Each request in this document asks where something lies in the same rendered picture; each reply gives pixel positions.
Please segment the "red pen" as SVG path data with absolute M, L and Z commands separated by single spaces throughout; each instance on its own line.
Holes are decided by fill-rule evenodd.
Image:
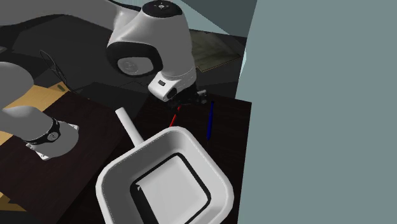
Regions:
M 181 105 L 179 105 L 178 107 L 175 108 L 175 110 L 174 110 L 174 116 L 172 117 L 172 120 L 171 120 L 171 122 L 170 122 L 170 124 L 169 124 L 170 127 L 172 127 L 172 126 L 174 125 L 174 123 L 175 123 L 175 121 L 176 121 L 176 119 L 177 119 L 177 116 L 178 116 L 178 113 L 179 113 L 180 109 L 181 109 Z

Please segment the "blue pen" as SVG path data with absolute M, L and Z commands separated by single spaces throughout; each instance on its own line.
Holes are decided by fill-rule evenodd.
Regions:
M 212 122 L 213 122 L 213 112 L 214 110 L 214 101 L 211 101 L 210 110 L 209 110 L 209 117 L 208 117 L 208 124 L 207 124 L 207 133 L 206 133 L 206 140 L 209 141 L 211 138 L 212 133 Z

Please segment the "olive floor rug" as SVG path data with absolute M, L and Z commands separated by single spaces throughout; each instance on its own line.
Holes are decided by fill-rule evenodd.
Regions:
M 190 36 L 195 65 L 201 72 L 206 72 L 241 58 L 240 54 L 214 33 L 190 30 Z

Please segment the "dark robot stand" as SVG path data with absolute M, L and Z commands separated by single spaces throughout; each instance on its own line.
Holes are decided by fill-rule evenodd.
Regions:
M 70 92 L 45 113 L 78 125 L 76 146 L 41 160 L 13 136 L 0 145 L 0 192 L 41 224 L 56 224 L 125 134 L 115 111 Z

